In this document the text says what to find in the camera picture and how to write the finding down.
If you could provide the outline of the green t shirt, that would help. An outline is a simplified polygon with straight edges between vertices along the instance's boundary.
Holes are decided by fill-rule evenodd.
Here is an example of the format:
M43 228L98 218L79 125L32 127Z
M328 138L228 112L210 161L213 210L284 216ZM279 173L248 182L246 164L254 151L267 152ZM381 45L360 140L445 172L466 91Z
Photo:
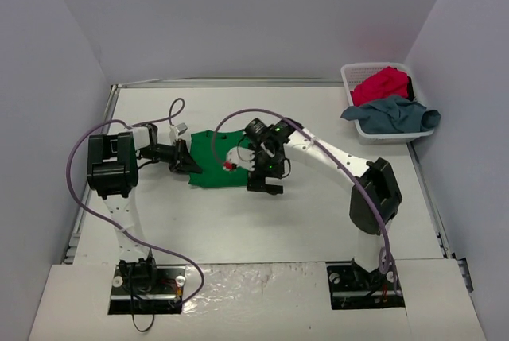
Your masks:
M202 173L190 173L188 184L197 188L238 188L247 186L248 171L238 168L225 171L212 153L212 130L191 134L190 154L202 168ZM218 132L216 135L216 153L224 161L230 149L236 146L247 149L250 141L242 130Z

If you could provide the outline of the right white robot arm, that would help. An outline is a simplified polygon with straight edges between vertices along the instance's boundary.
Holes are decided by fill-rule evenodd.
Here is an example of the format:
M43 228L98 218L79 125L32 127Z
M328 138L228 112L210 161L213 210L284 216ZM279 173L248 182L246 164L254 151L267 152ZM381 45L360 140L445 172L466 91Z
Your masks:
M283 179L285 163L297 162L350 192L349 218L359 231L352 276L364 288L378 282L392 262L388 227L402 203L391 164L382 158L369 161L355 157L317 139L291 120L266 126L255 118L244 131L254 152L246 167L249 191L282 194L281 185L266 180Z

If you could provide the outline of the grey-blue t shirt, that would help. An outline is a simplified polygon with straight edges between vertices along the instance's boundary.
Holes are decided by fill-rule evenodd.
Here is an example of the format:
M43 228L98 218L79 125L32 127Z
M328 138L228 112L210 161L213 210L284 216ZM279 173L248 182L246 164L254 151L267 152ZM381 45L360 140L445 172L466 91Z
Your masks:
M373 135L423 133L434 130L441 122L438 110L399 95L348 107L341 118L357 121L364 133Z

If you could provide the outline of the pink-red t shirt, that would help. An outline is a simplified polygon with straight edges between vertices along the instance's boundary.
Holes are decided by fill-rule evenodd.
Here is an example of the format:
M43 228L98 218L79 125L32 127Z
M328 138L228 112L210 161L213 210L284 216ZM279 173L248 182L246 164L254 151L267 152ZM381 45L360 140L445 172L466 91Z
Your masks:
M408 75L405 72L385 67L354 88L351 92L353 105L358 107L392 95L406 99L409 97L408 83Z

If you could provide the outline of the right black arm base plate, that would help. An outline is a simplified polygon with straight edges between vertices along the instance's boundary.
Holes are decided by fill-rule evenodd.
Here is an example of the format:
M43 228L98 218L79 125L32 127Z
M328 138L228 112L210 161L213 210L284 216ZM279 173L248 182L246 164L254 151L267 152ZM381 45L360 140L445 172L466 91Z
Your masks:
M402 288L394 272L368 273L353 262L326 265L331 309L336 311L404 308Z

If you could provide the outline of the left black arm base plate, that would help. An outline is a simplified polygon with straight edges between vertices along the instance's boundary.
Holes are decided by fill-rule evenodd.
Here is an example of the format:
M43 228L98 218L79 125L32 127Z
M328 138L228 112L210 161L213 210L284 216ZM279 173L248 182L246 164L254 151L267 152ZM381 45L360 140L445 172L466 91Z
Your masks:
M135 282L130 288L127 273L119 267L111 282L108 315L176 315L182 312L186 283L182 265L159 265L154 283Z

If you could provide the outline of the white perforated plastic basket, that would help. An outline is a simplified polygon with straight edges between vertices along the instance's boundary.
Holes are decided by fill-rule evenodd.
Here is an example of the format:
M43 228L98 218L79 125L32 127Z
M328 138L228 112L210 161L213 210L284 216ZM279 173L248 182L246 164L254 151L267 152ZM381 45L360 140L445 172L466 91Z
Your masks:
M402 71L406 72L413 80L414 93L416 96L416 99L414 101L418 101L419 103L425 106L421 91L419 90L417 83L414 80L414 76L412 75L411 71L407 66L391 62L370 62L370 63L345 64L340 70L344 88L347 94L348 107L354 106L351 97L351 92L354 90L354 88L361 84L368 77L373 76L375 73L381 71L385 67L399 68ZM355 124L359 137L359 142L370 145L409 143L418 138L425 138L430 136L436 129L435 128L434 130L423 133L373 135L364 133L361 130L360 125L357 121L352 122Z

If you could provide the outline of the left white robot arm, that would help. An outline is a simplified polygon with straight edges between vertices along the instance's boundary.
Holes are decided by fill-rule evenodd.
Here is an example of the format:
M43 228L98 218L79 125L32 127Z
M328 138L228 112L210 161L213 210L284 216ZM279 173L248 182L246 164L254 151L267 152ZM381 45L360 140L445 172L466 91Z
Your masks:
M118 134L94 134L87 140L87 182L105 203L119 243L119 272L143 292L157 288L160 272L150 246L145 246L135 193L138 159L163 162L169 171L201 173L182 138L188 127L171 125L168 145L158 142L158 128L144 124Z

